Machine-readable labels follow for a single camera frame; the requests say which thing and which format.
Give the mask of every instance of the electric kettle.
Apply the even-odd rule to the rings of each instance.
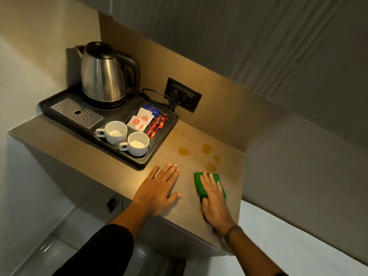
[[[93,41],[77,46],[82,58],[82,88],[88,100],[100,106],[119,106],[133,96],[140,85],[140,67],[131,55],[107,43]],[[126,66],[133,70],[134,83]]]

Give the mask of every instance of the spill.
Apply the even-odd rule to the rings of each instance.
[[[211,153],[212,152],[212,146],[210,146],[208,144],[203,144],[202,152],[205,153],[205,154]]]
[[[219,164],[221,162],[221,157],[218,154],[214,154],[214,162],[216,164]]]
[[[209,163],[207,166],[206,166],[206,171],[209,172],[209,173],[215,173],[217,171],[217,168],[216,166],[214,165],[214,163]]]
[[[190,155],[190,152],[188,149],[184,148],[184,147],[179,147],[178,149],[178,153],[181,155],[181,156],[188,156]]]

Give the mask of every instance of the blue packet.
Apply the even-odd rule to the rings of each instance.
[[[145,104],[143,106],[144,109],[149,110],[150,112],[152,112],[152,115],[156,118],[157,116],[160,115],[161,111],[159,111],[158,109],[154,108],[153,106],[149,105],[149,104]]]

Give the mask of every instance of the green sponge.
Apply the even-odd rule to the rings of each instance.
[[[208,198],[207,192],[203,188],[202,182],[200,181],[200,176],[202,174],[203,174],[203,172],[195,172],[194,173],[194,184],[196,185],[195,188],[196,188],[197,193],[198,193],[198,195],[200,197],[200,202],[202,202],[202,199],[203,198]],[[218,174],[213,173],[213,176],[214,176],[214,180],[216,182],[219,182],[220,181],[220,176]],[[226,198],[226,193],[225,193],[225,190],[224,190],[223,187],[222,187],[222,193],[224,195],[224,198]]]

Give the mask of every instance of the power socket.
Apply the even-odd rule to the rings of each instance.
[[[168,78],[166,84],[165,95],[172,98],[172,100],[179,106],[194,112],[200,102],[202,94],[186,87],[172,78]]]

